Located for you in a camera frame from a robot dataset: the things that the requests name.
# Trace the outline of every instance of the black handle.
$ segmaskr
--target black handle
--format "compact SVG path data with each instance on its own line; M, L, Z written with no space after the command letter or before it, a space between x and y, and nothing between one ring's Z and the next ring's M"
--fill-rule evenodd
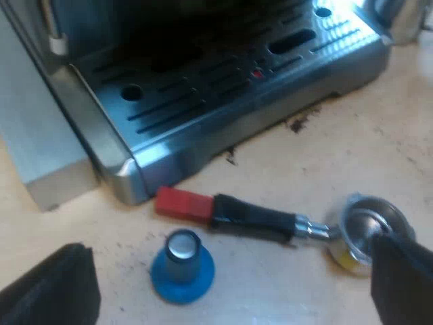
M290 240L295 233L295 221L296 215L293 213L258 207L224 194L214 197L211 222L214 227L233 225L237 229L266 231L278 238L283 236L284 240Z

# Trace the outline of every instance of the stainless steel espresso machine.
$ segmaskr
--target stainless steel espresso machine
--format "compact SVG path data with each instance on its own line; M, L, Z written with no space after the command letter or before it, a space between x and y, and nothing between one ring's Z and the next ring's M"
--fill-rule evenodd
M374 80L390 55L386 31L350 1L0 2L1 134L42 209L96 186L92 165L119 200L144 202Z

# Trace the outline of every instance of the countertop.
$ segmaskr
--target countertop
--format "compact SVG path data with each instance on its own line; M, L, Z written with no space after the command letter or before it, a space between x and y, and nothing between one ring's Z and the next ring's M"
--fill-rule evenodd
M373 194L398 206L417 241L433 249L433 35L394 48L377 80L307 118L297 133L293 119L262 132L177 187L314 221L347 194ZM148 274L167 234L181 227L198 233L216 265L210 291L182 307L159 299ZM93 248L98 324L380 323L369 278L351 276L317 248L211 234L155 215L152 201L121 205L104 185L40 213L0 140L0 287L68 242Z

